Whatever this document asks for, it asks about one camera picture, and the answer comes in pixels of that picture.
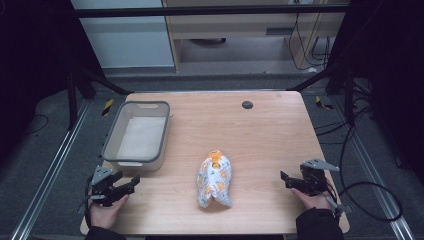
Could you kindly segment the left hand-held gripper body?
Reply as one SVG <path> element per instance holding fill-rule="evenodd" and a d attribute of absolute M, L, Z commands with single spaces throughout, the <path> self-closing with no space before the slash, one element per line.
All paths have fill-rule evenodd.
<path fill-rule="evenodd" d="M 105 207 L 112 206 L 114 202 L 120 200 L 116 195 L 116 188 L 112 182 L 113 169 L 97 166 L 92 179 L 90 180 L 90 199 L 95 203 Z"/>

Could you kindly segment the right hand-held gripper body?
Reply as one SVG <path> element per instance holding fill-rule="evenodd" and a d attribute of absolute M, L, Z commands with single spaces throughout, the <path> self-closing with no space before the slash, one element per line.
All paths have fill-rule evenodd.
<path fill-rule="evenodd" d="M 325 170 L 339 171 L 340 168 L 318 158 L 304 161 L 300 165 L 300 171 L 305 183 L 302 192 L 309 196 L 325 192 L 328 189 Z"/>

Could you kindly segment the grey plastic bin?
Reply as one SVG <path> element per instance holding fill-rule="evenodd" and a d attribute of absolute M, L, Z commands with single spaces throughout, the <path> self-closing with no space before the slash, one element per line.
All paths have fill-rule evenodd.
<path fill-rule="evenodd" d="M 170 105 L 165 101 L 126 101 L 115 117 L 102 157 L 118 170 L 159 170 L 169 122 Z"/>

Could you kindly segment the white orange printed snack bag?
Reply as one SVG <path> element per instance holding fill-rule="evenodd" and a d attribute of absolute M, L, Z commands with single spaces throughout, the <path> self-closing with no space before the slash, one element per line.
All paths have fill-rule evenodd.
<path fill-rule="evenodd" d="M 219 150 L 208 153 L 197 174 L 198 203 L 208 208 L 213 201 L 231 207 L 229 187 L 232 179 L 230 160 Z"/>

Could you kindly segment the person's right hand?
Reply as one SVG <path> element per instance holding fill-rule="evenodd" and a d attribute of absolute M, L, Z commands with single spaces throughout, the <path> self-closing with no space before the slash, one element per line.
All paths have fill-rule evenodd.
<path fill-rule="evenodd" d="M 308 196 L 298 189 L 292 188 L 291 193 L 296 196 L 305 206 L 307 210 L 316 209 L 331 209 L 331 205 L 327 200 L 328 193 L 324 192 L 315 196 Z"/>

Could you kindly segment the person's left hand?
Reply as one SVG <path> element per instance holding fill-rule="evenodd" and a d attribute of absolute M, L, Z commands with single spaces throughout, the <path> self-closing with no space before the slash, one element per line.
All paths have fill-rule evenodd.
<path fill-rule="evenodd" d="M 120 209 L 127 203 L 128 199 L 129 196 L 124 195 L 120 200 L 109 207 L 102 206 L 89 200 L 91 226 L 110 229 L 114 225 Z"/>

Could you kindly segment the right gripper grey plug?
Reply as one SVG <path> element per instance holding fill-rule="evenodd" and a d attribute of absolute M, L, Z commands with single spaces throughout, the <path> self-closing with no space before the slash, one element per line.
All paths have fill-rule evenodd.
<path fill-rule="evenodd" d="M 326 200 L 332 206 L 332 211 L 335 216 L 340 217 L 343 213 L 351 213 L 353 209 L 350 206 L 344 206 L 343 204 L 338 204 L 332 197 L 326 196 Z"/>

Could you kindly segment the yellow black striped tape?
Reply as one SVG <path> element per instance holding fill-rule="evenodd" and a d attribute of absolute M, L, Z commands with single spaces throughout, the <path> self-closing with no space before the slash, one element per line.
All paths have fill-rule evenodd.
<path fill-rule="evenodd" d="M 104 108 L 103 108 L 103 110 L 102 110 L 102 113 L 101 113 L 101 116 L 107 116 L 108 115 L 108 113 L 109 113 L 109 111 L 110 111 L 110 109 L 111 109 L 111 106 L 112 106 L 112 104 L 113 104 L 113 102 L 114 102 L 114 99 L 108 99 L 107 101 L 106 101 L 106 103 L 105 103 L 105 105 L 104 105 Z"/>
<path fill-rule="evenodd" d="M 333 105 L 324 104 L 319 96 L 315 97 L 315 104 L 316 104 L 316 106 L 321 107 L 323 109 L 328 109 L 328 110 L 334 109 Z"/>

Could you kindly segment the black metal stand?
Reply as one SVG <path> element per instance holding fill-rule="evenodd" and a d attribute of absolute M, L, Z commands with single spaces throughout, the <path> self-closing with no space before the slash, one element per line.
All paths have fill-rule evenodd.
<path fill-rule="evenodd" d="M 300 92 L 306 89 L 308 86 L 311 86 L 314 83 L 318 82 L 319 80 L 328 78 L 329 82 L 327 83 L 325 88 L 325 91 L 328 94 L 336 94 L 341 88 L 344 88 L 344 116 L 348 124 L 353 126 L 353 73 L 354 70 L 351 63 L 334 63 L 330 67 L 327 67 L 325 70 L 315 74 L 303 83 L 288 88 L 288 91 Z"/>
<path fill-rule="evenodd" d="M 109 82 L 105 77 L 102 77 L 99 74 L 96 74 L 86 68 L 72 65 L 68 70 L 67 75 L 69 130 L 76 125 L 78 120 L 76 91 L 79 91 L 84 99 L 93 99 L 96 96 L 96 91 L 91 85 L 92 81 L 101 84 L 119 95 L 131 94 L 131 91 L 125 90 Z"/>

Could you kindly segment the white cabinet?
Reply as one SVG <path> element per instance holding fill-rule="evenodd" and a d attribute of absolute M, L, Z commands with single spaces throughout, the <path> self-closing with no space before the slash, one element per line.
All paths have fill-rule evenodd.
<path fill-rule="evenodd" d="M 76 10 L 162 7 L 161 0 L 71 0 Z M 81 18 L 103 69 L 173 67 L 165 18 Z"/>

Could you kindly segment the black curtain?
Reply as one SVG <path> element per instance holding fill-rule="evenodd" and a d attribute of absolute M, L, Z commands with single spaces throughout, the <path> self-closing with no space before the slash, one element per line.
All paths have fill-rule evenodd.
<path fill-rule="evenodd" d="M 0 168 L 24 135 L 37 103 L 67 88 L 61 40 L 81 67 L 104 73 L 77 19 L 50 16 L 71 0 L 0 0 Z"/>
<path fill-rule="evenodd" d="M 330 61 L 352 64 L 400 158 L 424 184 L 424 0 L 348 0 Z"/>

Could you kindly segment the light wooden shelf unit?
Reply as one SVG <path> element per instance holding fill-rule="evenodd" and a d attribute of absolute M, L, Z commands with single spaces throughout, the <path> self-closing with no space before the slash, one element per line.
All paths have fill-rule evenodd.
<path fill-rule="evenodd" d="M 165 7 L 235 5 L 344 4 L 349 0 L 161 0 Z M 295 66 L 312 64 L 313 44 L 318 38 L 335 37 L 345 14 L 288 13 L 244 15 L 168 16 L 173 40 L 283 36 Z"/>

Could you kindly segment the aluminium floor rail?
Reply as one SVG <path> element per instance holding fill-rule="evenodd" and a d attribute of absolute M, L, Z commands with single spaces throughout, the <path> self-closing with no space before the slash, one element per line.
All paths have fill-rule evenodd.
<path fill-rule="evenodd" d="M 10 240 L 27 240 L 31 230 L 38 219 L 38 216 L 49 196 L 51 189 L 62 169 L 62 166 L 69 154 L 69 151 L 81 129 L 81 126 L 87 116 L 91 100 L 83 100 L 81 107 L 77 112 L 77 118 L 74 126 L 70 128 L 61 142 L 47 172 L 45 173 L 33 199 L 31 200 L 25 214 L 14 229 Z"/>
<path fill-rule="evenodd" d="M 365 145 L 363 144 L 359 135 L 356 133 L 355 126 L 349 125 L 345 119 L 342 101 L 337 97 L 331 97 L 331 101 L 334 103 L 335 110 L 338 113 L 340 119 L 343 121 L 343 128 L 346 130 L 346 136 L 342 142 L 342 150 L 338 160 L 338 165 L 340 167 L 339 175 L 343 194 L 358 210 L 364 210 L 364 207 L 360 207 L 358 204 L 355 204 L 355 199 L 349 193 L 349 191 L 355 187 L 369 186 L 379 203 L 383 215 L 378 216 L 376 214 L 372 214 L 369 210 L 366 210 L 364 214 L 369 218 L 389 224 L 397 240 L 416 240 L 411 228 L 409 227 L 409 224 L 403 216 L 404 208 L 400 203 L 399 198 L 389 189 L 382 176 L 379 174 L 376 166 L 372 163 Z M 357 181 L 346 185 L 343 175 L 343 160 L 345 157 L 346 146 L 348 144 L 352 145 L 352 149 L 355 152 L 356 159 L 361 165 L 361 169 L 366 176 L 366 180 Z"/>

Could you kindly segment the black horizontal frame bar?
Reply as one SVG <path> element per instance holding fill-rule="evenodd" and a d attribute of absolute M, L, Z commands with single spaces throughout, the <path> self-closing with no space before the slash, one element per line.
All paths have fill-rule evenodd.
<path fill-rule="evenodd" d="M 198 16 L 198 15 L 243 15 L 243 14 L 288 14 L 288 13 L 340 13 L 346 12 L 349 4 L 312 5 L 235 5 L 235 6 L 190 6 L 122 9 L 81 9 L 69 11 L 77 18 L 102 17 L 154 17 L 154 16 Z"/>

